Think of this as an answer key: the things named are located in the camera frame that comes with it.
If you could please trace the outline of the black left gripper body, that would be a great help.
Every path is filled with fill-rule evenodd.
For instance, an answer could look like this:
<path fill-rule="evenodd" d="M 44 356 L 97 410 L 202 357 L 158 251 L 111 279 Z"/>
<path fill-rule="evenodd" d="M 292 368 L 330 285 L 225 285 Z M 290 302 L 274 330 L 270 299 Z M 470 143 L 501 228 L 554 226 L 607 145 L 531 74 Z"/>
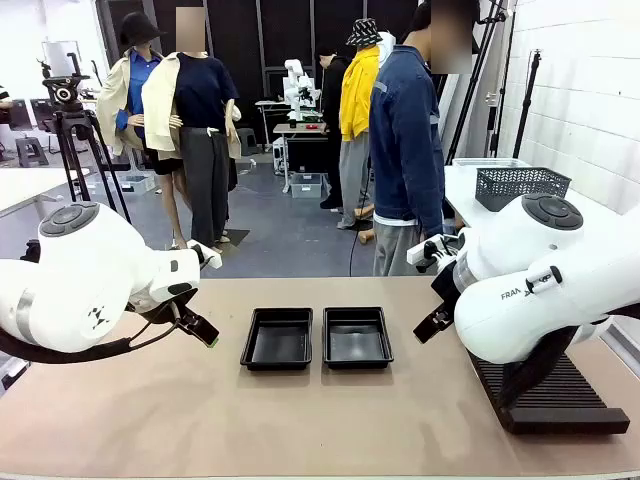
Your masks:
<path fill-rule="evenodd" d="M 151 298 L 133 297 L 128 301 L 128 311 L 141 315 L 152 324 L 194 325 L 197 314 L 188 307 L 198 289 L 191 289 L 168 300 L 157 302 Z"/>

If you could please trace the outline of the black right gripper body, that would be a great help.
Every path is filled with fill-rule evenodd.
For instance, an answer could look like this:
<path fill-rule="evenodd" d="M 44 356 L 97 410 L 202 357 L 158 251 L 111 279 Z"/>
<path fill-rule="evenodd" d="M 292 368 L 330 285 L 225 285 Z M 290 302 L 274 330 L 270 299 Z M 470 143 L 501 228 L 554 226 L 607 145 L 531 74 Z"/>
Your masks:
<path fill-rule="evenodd" d="M 459 290 L 454 282 L 455 262 L 447 264 L 434 278 L 431 288 L 443 301 L 456 301 L 459 298 Z"/>

